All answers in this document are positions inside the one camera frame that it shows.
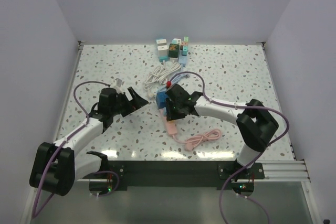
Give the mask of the pink power strip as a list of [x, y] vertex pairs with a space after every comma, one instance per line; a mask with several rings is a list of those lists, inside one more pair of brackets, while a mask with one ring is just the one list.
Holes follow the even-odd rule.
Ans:
[[197, 130], [183, 129], [176, 121], [167, 120], [166, 108], [159, 109], [166, 133], [176, 143], [184, 147], [187, 152], [195, 151], [205, 144], [214, 143], [221, 139], [222, 131], [220, 129], [210, 129], [204, 132]]

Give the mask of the blue cube socket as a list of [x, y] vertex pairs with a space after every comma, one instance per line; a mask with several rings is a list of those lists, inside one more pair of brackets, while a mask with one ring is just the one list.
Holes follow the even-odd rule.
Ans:
[[164, 91], [160, 91], [156, 94], [156, 105], [159, 109], [163, 109], [166, 107], [166, 99], [168, 98], [168, 96], [166, 95], [166, 93]]

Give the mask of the light blue power strip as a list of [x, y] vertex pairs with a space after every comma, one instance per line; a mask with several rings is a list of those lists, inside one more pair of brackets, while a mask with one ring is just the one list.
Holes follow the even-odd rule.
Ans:
[[168, 81], [172, 81], [173, 84], [179, 83], [181, 80], [189, 78], [190, 75], [186, 72], [186, 63], [187, 63], [187, 56], [182, 56], [180, 52], [177, 61], [172, 62], [168, 67], [162, 67], [162, 71], [159, 74], [158, 82], [160, 87], [156, 90], [155, 94], [160, 91], [166, 91], [166, 83]]

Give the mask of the teal plug adapter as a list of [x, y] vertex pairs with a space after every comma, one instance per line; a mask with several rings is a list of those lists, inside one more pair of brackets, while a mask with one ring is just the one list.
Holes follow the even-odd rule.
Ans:
[[187, 56], [188, 54], [188, 46], [183, 46], [182, 47], [182, 56]]

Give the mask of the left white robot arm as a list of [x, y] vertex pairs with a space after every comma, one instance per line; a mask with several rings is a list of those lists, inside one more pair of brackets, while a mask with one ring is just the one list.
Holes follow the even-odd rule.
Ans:
[[102, 135], [113, 123], [117, 115], [125, 117], [148, 105], [132, 87], [128, 88], [132, 99], [115, 88], [103, 88], [99, 101], [94, 104], [86, 118], [76, 129], [53, 143], [43, 142], [35, 156], [29, 184], [32, 187], [64, 196], [69, 193], [74, 182], [93, 174], [103, 178], [108, 174], [107, 159], [79, 167], [76, 156], [95, 138]]

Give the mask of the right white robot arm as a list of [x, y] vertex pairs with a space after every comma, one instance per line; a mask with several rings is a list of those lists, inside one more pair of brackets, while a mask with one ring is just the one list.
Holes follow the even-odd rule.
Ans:
[[168, 121], [183, 119], [188, 115], [207, 116], [238, 127], [244, 141], [234, 165], [234, 173], [239, 178], [246, 178], [252, 173], [256, 157], [266, 150], [279, 127], [275, 118], [256, 99], [246, 104], [229, 103], [224, 106], [223, 100], [207, 99], [197, 91], [189, 94], [178, 84], [171, 85], [165, 94]]

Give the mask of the white power strip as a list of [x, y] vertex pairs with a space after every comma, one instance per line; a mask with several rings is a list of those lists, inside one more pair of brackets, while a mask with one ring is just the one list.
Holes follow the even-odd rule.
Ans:
[[165, 85], [165, 83], [169, 80], [169, 76], [180, 68], [179, 64], [174, 61], [170, 61], [168, 56], [160, 57], [159, 62], [160, 65], [148, 73], [143, 83], [143, 88], [149, 99], [153, 99], [155, 97], [155, 91], [152, 89], [157, 85]]

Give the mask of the white charger front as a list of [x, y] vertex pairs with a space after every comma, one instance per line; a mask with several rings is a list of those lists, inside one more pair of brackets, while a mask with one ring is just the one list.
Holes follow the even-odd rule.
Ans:
[[157, 49], [158, 49], [158, 56], [159, 57], [166, 57], [168, 55], [168, 46], [167, 45], [157, 46]]

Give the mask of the green picture charger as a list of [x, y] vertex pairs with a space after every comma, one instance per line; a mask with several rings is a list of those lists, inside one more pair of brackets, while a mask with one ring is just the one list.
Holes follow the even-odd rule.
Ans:
[[179, 44], [169, 44], [168, 46], [168, 57], [172, 59], [177, 59], [179, 56], [180, 45]]

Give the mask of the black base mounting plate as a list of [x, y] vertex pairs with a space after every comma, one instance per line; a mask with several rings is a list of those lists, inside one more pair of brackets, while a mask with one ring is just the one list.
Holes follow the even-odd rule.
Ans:
[[220, 189], [239, 170], [235, 161], [108, 161], [118, 174], [117, 190], [128, 187], [212, 187]]

